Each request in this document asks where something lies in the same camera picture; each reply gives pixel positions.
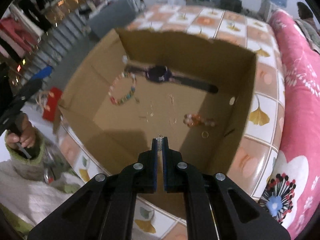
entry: pink blanket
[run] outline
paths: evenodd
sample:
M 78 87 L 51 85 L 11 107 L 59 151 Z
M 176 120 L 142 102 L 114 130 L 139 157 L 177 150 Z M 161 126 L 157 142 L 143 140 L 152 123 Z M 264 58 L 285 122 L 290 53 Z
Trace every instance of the pink blanket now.
M 285 114 L 280 151 L 260 205 L 294 239 L 320 202 L 320 55 L 291 16 L 270 19 L 285 76 Z

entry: metal screw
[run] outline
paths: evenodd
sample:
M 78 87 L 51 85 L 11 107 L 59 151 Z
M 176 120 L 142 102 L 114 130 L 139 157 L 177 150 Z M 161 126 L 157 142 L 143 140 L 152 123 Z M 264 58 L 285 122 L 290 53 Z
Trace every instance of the metal screw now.
M 143 164 L 142 164 L 142 163 L 135 163 L 135 164 L 133 165 L 133 168 L 134 168 L 135 170 L 141 170 L 141 169 L 143 168 Z
M 216 179 L 223 181 L 226 178 L 226 176 L 223 173 L 217 173 Z
M 185 169 L 185 168 L 187 168 L 188 164 L 186 164 L 184 162 L 180 162 L 180 163 L 178 163 L 177 166 L 178 166 L 179 169 Z
M 106 178 L 106 176 L 105 176 L 104 174 L 98 174 L 98 175 L 95 177 L 96 181 L 98 181 L 98 182 L 104 181 L 105 178 Z

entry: beaded bracelet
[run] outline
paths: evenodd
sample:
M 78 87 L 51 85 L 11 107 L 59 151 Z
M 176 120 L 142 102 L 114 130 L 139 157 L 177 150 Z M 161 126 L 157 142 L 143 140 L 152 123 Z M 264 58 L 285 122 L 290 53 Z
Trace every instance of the beaded bracelet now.
M 118 81 L 120 79 L 129 78 L 129 77 L 132 78 L 132 86 L 131 86 L 130 92 L 120 99 L 115 99 L 112 96 L 111 92 L 114 90 L 116 84 L 118 83 Z M 132 73 L 122 72 L 119 76 L 117 76 L 116 79 L 113 81 L 112 85 L 109 87 L 108 95 L 110 97 L 111 103 L 113 105 L 119 106 L 119 105 L 122 105 L 124 102 L 128 101 L 132 97 L 132 95 L 134 94 L 134 92 L 136 90 L 136 82 L 137 82 L 137 79 L 136 79 L 135 75 Z

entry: green sleeve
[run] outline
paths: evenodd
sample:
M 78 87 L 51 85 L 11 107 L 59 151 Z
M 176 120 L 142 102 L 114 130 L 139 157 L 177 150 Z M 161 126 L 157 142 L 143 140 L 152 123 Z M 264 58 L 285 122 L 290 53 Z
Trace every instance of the green sleeve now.
M 27 159 L 23 153 L 21 153 L 18 150 L 13 150 L 11 149 L 7 144 L 6 148 L 10 154 L 11 159 L 14 159 L 15 161 L 19 161 L 23 164 L 28 164 L 28 165 L 38 165 L 43 157 L 44 150 L 45 150 L 45 141 L 43 135 L 40 133 L 38 129 L 36 129 L 36 143 L 32 148 L 26 149 L 32 156 L 35 156 L 32 159 Z

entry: ginkgo leaf pattern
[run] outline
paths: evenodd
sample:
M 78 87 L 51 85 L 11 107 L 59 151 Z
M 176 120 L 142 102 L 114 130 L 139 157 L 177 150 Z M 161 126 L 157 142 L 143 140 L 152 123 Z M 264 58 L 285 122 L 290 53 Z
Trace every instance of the ginkgo leaf pattern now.
M 88 163 L 88 160 L 84 156 L 82 156 L 82 165 L 86 167 L 87 163 Z
M 232 30 L 232 31 L 235 31 L 235 32 L 239 32 L 240 31 L 240 29 L 237 28 L 235 25 L 228 25 L 227 28 Z
M 255 22 L 254 25 L 257 25 L 259 27 L 263 27 L 263 25 L 261 23 Z
M 79 169 L 80 176 L 84 182 L 88 182 L 90 180 L 90 176 L 88 171 L 85 169 Z
M 259 56 L 262 56 L 262 57 L 270 57 L 270 54 L 265 50 L 263 50 L 262 48 L 256 50 L 255 53 L 257 53 Z
M 149 219 L 150 218 L 150 213 L 152 211 L 149 211 L 149 210 L 146 210 L 145 208 L 143 207 L 140 207 L 140 215 L 145 218 L 145 219 Z
M 181 14 L 178 16 L 179 20 L 188 20 L 188 18 L 186 17 L 186 14 Z
M 276 158 L 273 157 L 273 160 L 272 160 L 272 170 L 273 170 L 273 168 L 275 167 L 275 165 L 276 165 Z M 271 174 L 270 174 L 270 176 L 267 178 L 267 184 L 269 183 L 270 178 L 271 178 Z
M 255 95 L 258 100 L 258 108 L 250 113 L 249 115 L 249 121 L 253 122 L 255 125 L 263 126 L 270 122 L 269 116 L 263 112 L 260 108 L 260 101 L 257 95 Z
M 151 234 L 156 233 L 156 229 L 151 224 L 151 220 L 144 221 L 144 220 L 136 219 L 134 222 L 138 225 L 138 227 L 142 231 L 144 231 L 146 233 L 151 233 Z
M 212 14 L 212 15 L 218 15 L 218 13 L 217 13 L 217 12 L 215 12 L 215 11 L 213 11 L 213 10 L 212 10 L 212 12 L 209 12 L 209 14 Z

